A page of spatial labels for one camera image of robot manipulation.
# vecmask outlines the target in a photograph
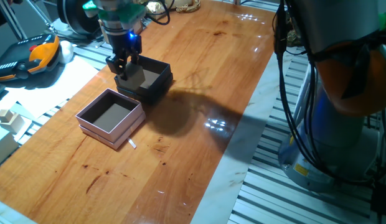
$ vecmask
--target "orange object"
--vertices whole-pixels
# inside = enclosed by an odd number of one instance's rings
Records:
[[[29,72],[32,73],[46,67],[55,56],[58,47],[59,38],[55,36],[55,41],[53,43],[42,44],[32,50],[29,61],[31,62],[35,59],[39,59],[41,62],[39,63],[39,66],[29,69]]]
[[[348,116],[367,116],[386,107],[386,60],[377,50],[370,51],[369,71],[365,91],[341,99],[352,77],[354,67],[334,59],[317,62],[324,89],[336,110]]]

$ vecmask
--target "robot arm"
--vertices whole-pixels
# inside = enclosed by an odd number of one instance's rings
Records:
[[[88,17],[99,15],[113,55],[106,58],[111,72],[115,73],[123,85],[137,89],[144,82],[143,69],[138,64],[142,53],[142,39],[134,34],[133,26],[146,14],[140,4],[123,0],[94,0],[83,9]]]

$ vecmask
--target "wooden tabletop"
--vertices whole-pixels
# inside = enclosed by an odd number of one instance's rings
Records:
[[[144,105],[137,148],[78,127],[75,115],[116,89],[106,67],[0,167],[0,201],[37,223],[189,223],[273,53],[273,15],[202,1],[150,24],[143,55],[170,63],[175,82]]]

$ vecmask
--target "white paper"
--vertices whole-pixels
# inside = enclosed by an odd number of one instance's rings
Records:
[[[29,127],[32,123],[32,121],[28,118],[25,118],[23,116],[21,116],[21,118],[23,119],[24,124],[21,127],[20,131],[17,134],[13,135],[13,138],[16,142],[18,142],[20,140],[20,138],[23,137],[24,133],[26,133],[26,131],[29,129]]]
[[[17,101],[35,118],[38,118],[75,95],[97,73],[98,70],[75,56],[73,61],[65,65],[61,76],[52,86],[33,90],[15,89]]]

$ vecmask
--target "metal grating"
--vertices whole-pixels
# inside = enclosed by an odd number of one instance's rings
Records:
[[[307,67],[305,55],[294,56],[285,74],[291,111],[295,109]],[[379,117],[371,116],[373,128],[379,126]],[[370,211],[371,189],[357,187],[354,192],[318,194],[290,180],[278,162],[278,150],[289,133],[279,94],[228,223],[386,223],[386,216]]]

